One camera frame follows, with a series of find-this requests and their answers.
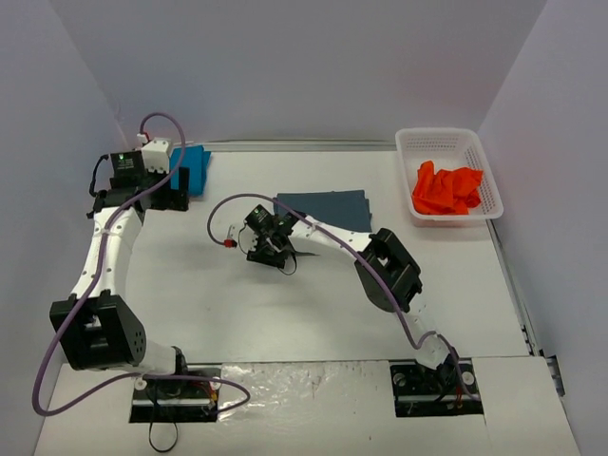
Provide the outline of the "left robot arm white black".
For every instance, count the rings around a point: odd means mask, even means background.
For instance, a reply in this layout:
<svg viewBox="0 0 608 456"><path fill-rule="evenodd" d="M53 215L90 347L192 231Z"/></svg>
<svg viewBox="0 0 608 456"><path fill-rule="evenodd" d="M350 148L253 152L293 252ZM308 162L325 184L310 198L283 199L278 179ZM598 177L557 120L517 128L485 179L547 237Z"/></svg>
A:
<svg viewBox="0 0 608 456"><path fill-rule="evenodd" d="M52 303L49 318L76 371L158 375L160 390L180 397L190 389L192 376L183 367L181 350L149 339L125 299L130 258L146 212L188 208L188 169L178 170L177 188L167 178L172 152L171 142L160 139L109 155L109 188L89 189L93 234L84 268L68 298Z"/></svg>

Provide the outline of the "dark blue-grey t shirt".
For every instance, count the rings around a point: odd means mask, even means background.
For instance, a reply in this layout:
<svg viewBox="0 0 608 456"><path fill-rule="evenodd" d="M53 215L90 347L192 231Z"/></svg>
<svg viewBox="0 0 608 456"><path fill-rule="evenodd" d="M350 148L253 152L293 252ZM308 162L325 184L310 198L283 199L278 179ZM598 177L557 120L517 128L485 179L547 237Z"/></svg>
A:
<svg viewBox="0 0 608 456"><path fill-rule="evenodd" d="M370 200L363 189L312 193L278 193L275 197L291 209L332 226L370 233Z"/></svg>

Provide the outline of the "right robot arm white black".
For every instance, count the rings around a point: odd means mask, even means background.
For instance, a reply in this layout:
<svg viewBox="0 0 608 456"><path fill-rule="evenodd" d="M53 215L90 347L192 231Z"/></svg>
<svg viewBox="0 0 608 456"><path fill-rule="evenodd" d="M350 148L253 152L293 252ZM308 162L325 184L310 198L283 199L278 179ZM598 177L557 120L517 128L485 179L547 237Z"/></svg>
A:
<svg viewBox="0 0 608 456"><path fill-rule="evenodd" d="M459 382L458 356L436 330L422 299L421 268L391 230L355 232L301 212L272 214L261 205L245 218L244 227L253 232L247 259L280 271L289 260L318 256L321 247L352 257L368 301L400 322L414 360L422 367L424 386L442 392Z"/></svg>

